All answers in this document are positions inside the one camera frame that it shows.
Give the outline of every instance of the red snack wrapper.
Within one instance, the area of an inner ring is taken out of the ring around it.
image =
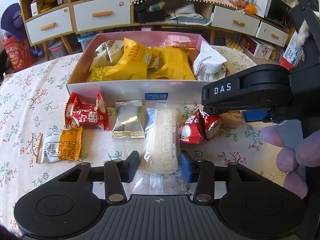
[[[180,126],[180,142],[198,144],[207,141],[204,132],[204,121],[197,110]]]
[[[83,125],[98,126],[109,130],[109,117],[105,102],[100,93],[97,94],[97,104],[83,104],[76,93],[71,93],[65,109],[66,128],[79,128]]]
[[[206,112],[199,110],[200,115],[204,119],[204,131],[208,139],[212,138],[222,124],[222,118],[218,115],[209,115]]]
[[[218,115],[209,115],[198,109],[180,126],[180,142],[199,144],[208,141],[222,123]]]

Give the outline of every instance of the ribbed rubber surface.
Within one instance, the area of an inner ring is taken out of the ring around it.
[[[33,240],[25,236],[24,240]],[[221,223],[212,208],[193,204],[186,195],[132,195],[107,208],[101,220],[69,240],[249,240]],[[285,240],[299,240],[290,236]]]

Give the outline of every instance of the purple hat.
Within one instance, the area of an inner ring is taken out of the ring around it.
[[[9,35],[14,36],[18,41],[23,41],[28,36],[20,14],[20,4],[14,3],[10,5],[1,17],[1,29],[5,30]]]

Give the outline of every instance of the blue label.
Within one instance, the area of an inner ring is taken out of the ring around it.
[[[168,93],[145,93],[144,100],[167,100]]]

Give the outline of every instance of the orange drawer handle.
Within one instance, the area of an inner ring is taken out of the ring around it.
[[[276,40],[279,40],[279,36],[275,35],[275,34],[271,34],[271,37],[276,39]]]
[[[239,21],[236,21],[236,20],[233,20],[233,23],[236,24],[236,25],[240,25],[240,26],[242,26],[242,27],[245,26],[245,23],[239,22]]]
[[[56,23],[50,23],[48,25],[40,27],[40,30],[41,31],[46,31],[46,30],[52,29],[55,25],[56,25]]]
[[[93,13],[92,17],[97,18],[97,17],[104,17],[104,16],[109,16],[112,14],[112,11],[106,11],[106,12],[100,12],[100,13]]]

